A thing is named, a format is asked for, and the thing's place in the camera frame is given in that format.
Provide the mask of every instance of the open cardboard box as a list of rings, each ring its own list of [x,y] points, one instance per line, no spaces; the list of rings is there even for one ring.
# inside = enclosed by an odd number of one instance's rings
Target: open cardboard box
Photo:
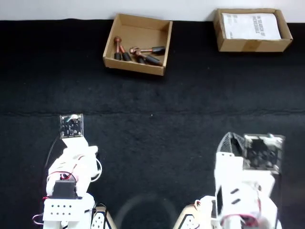
[[[227,39],[222,13],[273,13],[277,20],[280,40]],[[283,52],[293,38],[280,10],[276,9],[217,9],[214,28],[220,52]]]
[[[114,19],[103,54],[105,66],[108,68],[164,75],[170,46],[172,25],[172,21],[118,14]],[[127,52],[134,46],[143,49],[155,46],[165,46],[165,54],[155,56],[163,63],[163,65],[155,66],[137,63],[136,59],[132,55],[132,62],[115,60],[115,45],[113,42],[115,36],[121,37],[122,45]]]

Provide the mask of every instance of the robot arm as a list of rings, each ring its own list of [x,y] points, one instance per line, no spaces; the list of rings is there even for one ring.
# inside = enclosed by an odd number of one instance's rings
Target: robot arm
[[[284,139],[227,133],[216,153],[215,196],[187,206],[174,229],[281,229],[270,195],[281,172]]]
[[[90,183],[101,176],[102,165],[96,158],[97,146],[89,146],[83,136],[83,115],[60,116],[60,122],[60,139],[67,148],[48,170],[43,223],[37,223],[35,216],[33,221],[43,229],[114,229],[110,215],[97,211],[87,193]]]

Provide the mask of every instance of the black handle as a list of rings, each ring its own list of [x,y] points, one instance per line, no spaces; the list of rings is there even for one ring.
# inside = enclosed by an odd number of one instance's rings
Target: black handle
[[[138,63],[145,63],[144,58],[141,57],[141,56],[139,56],[139,57],[137,58],[137,61],[138,61]]]
[[[162,63],[160,62],[160,60],[158,60],[157,58],[155,58],[153,56],[148,55],[145,57],[145,60],[149,63],[162,66]]]
[[[132,61],[132,59],[130,58],[130,55],[128,54],[128,52],[124,52],[122,54],[122,56],[123,56],[123,60],[125,60],[125,61]]]
[[[152,47],[152,53],[162,55],[165,53],[165,46],[159,46],[159,47]]]
[[[119,61],[122,59],[121,54],[120,54],[119,52],[116,52],[116,53],[114,54],[114,58],[115,58],[116,60],[119,60]]]

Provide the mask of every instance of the circuit board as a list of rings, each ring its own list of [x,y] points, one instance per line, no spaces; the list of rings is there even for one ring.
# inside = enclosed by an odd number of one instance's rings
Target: circuit board
[[[278,173],[283,158],[285,137],[269,134],[244,135],[244,138],[244,168]]]
[[[60,116],[61,138],[83,136],[83,114]]]

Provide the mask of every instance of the black fabric surface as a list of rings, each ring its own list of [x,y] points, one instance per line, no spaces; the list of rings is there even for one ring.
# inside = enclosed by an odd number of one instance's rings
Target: black fabric surface
[[[171,228],[185,205],[212,195],[214,154],[233,131],[286,136],[283,225],[303,229],[305,25],[289,24],[284,53],[233,54],[217,51],[212,23],[174,22],[165,77],[106,69],[111,25],[0,22],[1,227],[35,228],[58,116],[83,112],[103,164],[89,192],[120,228]]]

